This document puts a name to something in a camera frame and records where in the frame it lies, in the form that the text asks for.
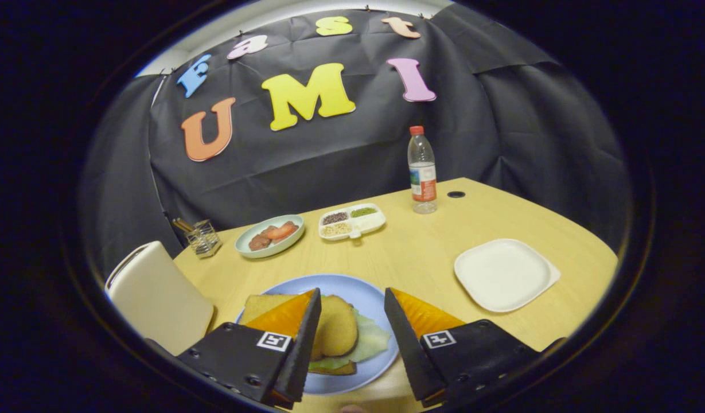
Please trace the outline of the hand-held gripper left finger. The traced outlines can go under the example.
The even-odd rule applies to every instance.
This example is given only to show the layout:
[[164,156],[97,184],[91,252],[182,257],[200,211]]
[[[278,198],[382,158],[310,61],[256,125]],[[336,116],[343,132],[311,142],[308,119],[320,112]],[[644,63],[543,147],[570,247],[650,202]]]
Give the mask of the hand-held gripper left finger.
[[321,292],[315,288],[255,324],[224,322],[177,358],[232,396],[291,410],[302,400],[320,315]]

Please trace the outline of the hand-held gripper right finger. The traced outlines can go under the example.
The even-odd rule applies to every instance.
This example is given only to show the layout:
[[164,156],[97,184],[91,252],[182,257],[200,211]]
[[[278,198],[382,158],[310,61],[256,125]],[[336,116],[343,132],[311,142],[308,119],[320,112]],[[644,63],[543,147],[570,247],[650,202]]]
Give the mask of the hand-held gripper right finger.
[[473,402],[540,356],[492,321],[461,321],[392,287],[384,311],[412,393],[425,407]]

